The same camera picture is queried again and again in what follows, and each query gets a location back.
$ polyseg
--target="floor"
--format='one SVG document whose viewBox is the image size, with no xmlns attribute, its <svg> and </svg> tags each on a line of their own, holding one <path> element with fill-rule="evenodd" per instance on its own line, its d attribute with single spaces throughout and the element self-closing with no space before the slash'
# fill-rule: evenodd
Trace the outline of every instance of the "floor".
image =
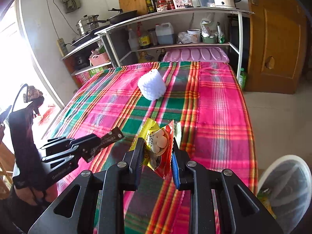
<svg viewBox="0 0 312 234">
<path fill-rule="evenodd" d="M 294 154 L 312 168 L 312 82 L 301 80 L 294 95 L 245 92 L 255 136 L 258 168 Z"/>
</svg>

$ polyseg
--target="white knitted cover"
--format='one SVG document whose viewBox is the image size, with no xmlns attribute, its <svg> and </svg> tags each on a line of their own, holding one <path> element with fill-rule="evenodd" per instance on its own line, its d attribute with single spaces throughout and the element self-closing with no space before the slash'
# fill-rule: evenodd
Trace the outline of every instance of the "white knitted cover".
<svg viewBox="0 0 312 234">
<path fill-rule="evenodd" d="M 143 96 L 151 101 L 159 99 L 166 92 L 166 85 L 157 69 L 141 76 L 138 80 L 138 87 Z"/>
</svg>

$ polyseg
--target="hand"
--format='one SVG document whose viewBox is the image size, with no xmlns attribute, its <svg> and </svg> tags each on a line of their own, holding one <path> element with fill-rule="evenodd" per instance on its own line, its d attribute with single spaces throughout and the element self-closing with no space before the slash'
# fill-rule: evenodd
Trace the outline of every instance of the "hand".
<svg viewBox="0 0 312 234">
<path fill-rule="evenodd" d="M 32 194 L 29 187 L 17 189 L 14 186 L 14 189 L 18 198 L 20 198 L 22 201 L 25 201 L 29 205 L 33 206 L 37 205 L 37 203 L 34 201 L 34 195 Z M 43 192 L 35 190 L 34 188 L 32 190 L 34 191 L 34 194 L 37 198 L 40 199 L 43 197 Z M 54 184 L 46 190 L 46 201 L 53 202 L 56 198 L 57 198 L 57 185 Z"/>
</svg>

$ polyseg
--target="power strip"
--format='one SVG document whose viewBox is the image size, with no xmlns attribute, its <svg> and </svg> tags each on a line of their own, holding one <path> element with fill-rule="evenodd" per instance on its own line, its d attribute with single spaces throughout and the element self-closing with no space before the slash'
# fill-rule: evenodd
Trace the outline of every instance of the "power strip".
<svg viewBox="0 0 312 234">
<path fill-rule="evenodd" d="M 67 50 L 67 47 L 65 45 L 63 38 L 60 38 L 57 40 L 57 46 L 58 46 L 60 53 L 63 57 L 68 54 L 68 50 Z"/>
</svg>

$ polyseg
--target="door panel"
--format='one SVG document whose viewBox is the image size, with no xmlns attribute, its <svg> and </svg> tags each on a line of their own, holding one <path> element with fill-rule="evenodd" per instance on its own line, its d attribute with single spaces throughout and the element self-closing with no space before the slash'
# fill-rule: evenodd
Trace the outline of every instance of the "door panel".
<svg viewBox="0 0 312 234">
<path fill-rule="evenodd" d="M 306 51 L 306 19 L 296 0 L 253 0 L 247 91 L 293 94 Z"/>
</svg>

